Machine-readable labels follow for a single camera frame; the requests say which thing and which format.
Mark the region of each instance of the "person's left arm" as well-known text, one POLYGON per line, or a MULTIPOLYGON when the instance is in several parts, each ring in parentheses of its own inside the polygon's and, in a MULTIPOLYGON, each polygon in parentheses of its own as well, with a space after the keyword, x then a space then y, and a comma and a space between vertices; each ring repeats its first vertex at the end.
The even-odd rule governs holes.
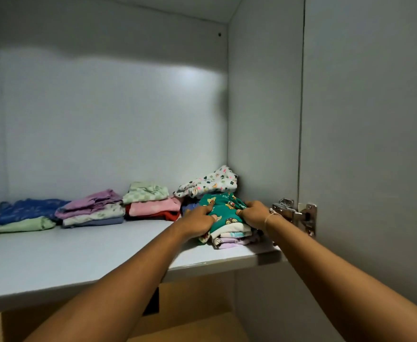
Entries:
POLYGON ((58 310, 25 342, 123 342, 183 243, 206 233, 213 205, 197 207, 58 310))

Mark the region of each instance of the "light green garment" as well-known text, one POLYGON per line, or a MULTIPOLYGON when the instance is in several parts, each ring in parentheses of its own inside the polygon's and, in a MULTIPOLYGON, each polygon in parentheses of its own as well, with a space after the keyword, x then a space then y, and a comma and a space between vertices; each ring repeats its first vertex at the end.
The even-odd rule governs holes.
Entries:
POLYGON ((133 182, 128 193, 123 197, 124 204, 137 203, 139 201, 164 200, 169 197, 167 187, 158 186, 150 182, 133 182))
POLYGON ((105 220, 107 218, 116 218, 125 216, 125 208, 121 206, 120 203, 108 204, 103 210, 93 212, 89 215, 79 215, 63 220, 64 226, 73 226, 75 224, 96 221, 96 220, 105 220))
POLYGON ((47 217, 30 218, 20 222, 14 222, 0 226, 0 233, 34 232, 38 230, 52 229, 56 223, 47 217))

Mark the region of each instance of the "red garment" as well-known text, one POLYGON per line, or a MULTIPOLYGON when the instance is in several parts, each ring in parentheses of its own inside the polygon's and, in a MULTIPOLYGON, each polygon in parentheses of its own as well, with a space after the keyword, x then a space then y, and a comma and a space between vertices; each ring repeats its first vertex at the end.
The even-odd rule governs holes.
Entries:
MULTIPOLYGON (((126 215, 125 218, 129 217, 129 209, 131 209, 131 204, 125 206, 126 215)), ((175 222, 180 217, 180 212, 173 212, 173 211, 162 211, 158 213, 154 213, 153 215, 146 215, 146 216, 136 216, 134 218, 128 218, 133 220, 146 220, 146 219, 163 219, 166 221, 175 222)))

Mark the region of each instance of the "cabinet ceiling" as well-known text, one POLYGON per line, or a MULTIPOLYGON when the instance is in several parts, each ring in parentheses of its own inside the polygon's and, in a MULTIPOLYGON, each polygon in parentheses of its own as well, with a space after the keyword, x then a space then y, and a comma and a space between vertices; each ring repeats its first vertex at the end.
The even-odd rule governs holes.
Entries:
POLYGON ((228 23, 242 0, 116 0, 131 5, 228 23))

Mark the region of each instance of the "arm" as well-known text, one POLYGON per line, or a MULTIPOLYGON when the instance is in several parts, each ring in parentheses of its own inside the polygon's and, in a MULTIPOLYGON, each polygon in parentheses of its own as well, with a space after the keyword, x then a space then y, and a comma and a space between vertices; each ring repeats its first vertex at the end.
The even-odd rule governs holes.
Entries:
POLYGON ((347 342, 417 342, 417 306, 344 261, 262 203, 237 214, 278 244, 347 342))
POLYGON ((26 342, 123 342, 184 242, 207 232, 213 205, 198 207, 44 322, 26 342))

